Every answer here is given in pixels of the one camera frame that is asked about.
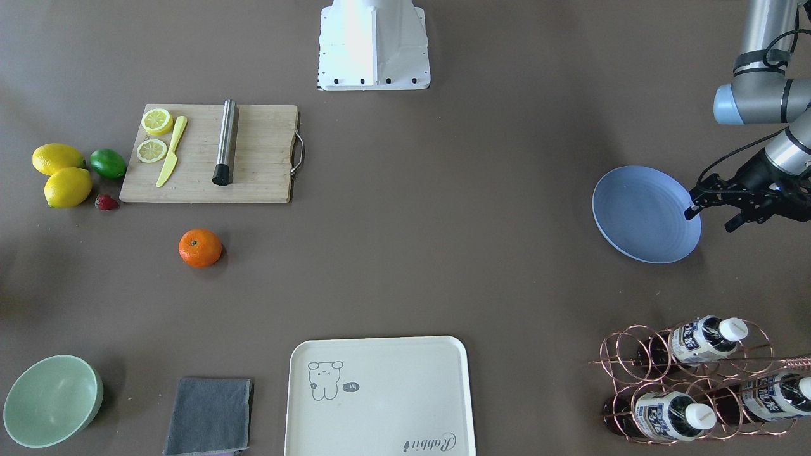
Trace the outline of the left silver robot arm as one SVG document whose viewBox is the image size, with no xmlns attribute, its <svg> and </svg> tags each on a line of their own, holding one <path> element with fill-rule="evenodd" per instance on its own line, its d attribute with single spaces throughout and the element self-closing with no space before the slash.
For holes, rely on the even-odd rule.
<svg viewBox="0 0 811 456">
<path fill-rule="evenodd" d="M 808 12 L 808 1 L 750 2 L 733 78 L 717 89 L 713 116 L 719 124 L 782 129 L 756 141 L 759 151 L 732 178 L 702 171 L 689 193 L 686 220 L 709 207 L 732 206 L 739 213 L 726 222 L 727 232 L 774 215 L 808 222 L 810 82 L 786 75 L 799 36 L 809 33 L 800 25 Z"/>
</svg>

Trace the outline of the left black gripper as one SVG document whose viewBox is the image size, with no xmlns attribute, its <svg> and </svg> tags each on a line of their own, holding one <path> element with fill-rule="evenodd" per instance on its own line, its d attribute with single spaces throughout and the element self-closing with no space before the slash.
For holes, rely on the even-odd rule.
<svg viewBox="0 0 811 456">
<path fill-rule="evenodd" d="M 809 173 L 791 175 L 775 167 L 765 150 L 760 150 L 730 179 L 718 173 L 698 179 L 689 192 L 691 205 L 684 219 L 692 220 L 705 208 L 732 206 L 739 214 L 725 222 L 727 233 L 756 222 L 762 224 L 777 215 L 797 222 L 810 219 Z"/>
</svg>

